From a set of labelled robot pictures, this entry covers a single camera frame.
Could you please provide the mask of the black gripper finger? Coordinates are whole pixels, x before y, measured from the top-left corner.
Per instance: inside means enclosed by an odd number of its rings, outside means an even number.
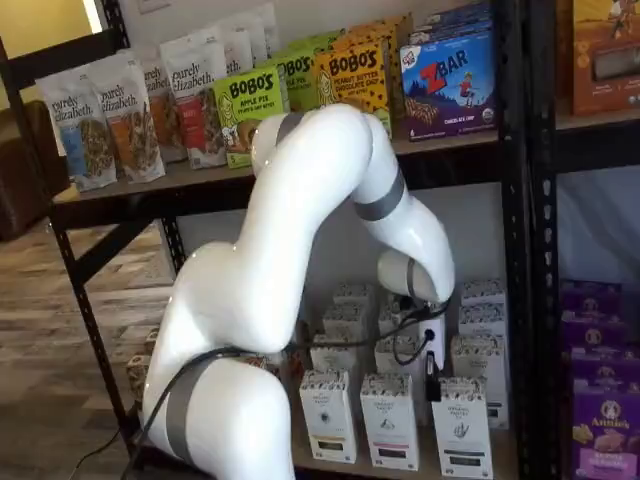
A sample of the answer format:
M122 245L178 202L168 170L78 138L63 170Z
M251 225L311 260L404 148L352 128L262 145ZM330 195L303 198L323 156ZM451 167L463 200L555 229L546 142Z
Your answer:
M429 402L441 401L441 386L439 382L440 369L433 351L428 351L425 360L425 395Z

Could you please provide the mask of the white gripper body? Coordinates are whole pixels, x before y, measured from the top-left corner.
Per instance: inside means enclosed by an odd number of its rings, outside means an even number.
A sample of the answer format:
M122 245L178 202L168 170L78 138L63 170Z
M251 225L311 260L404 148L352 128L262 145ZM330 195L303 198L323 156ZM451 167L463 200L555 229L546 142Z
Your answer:
M427 366L428 373L443 370L446 357L446 322L441 314L424 320L418 326L418 360Z

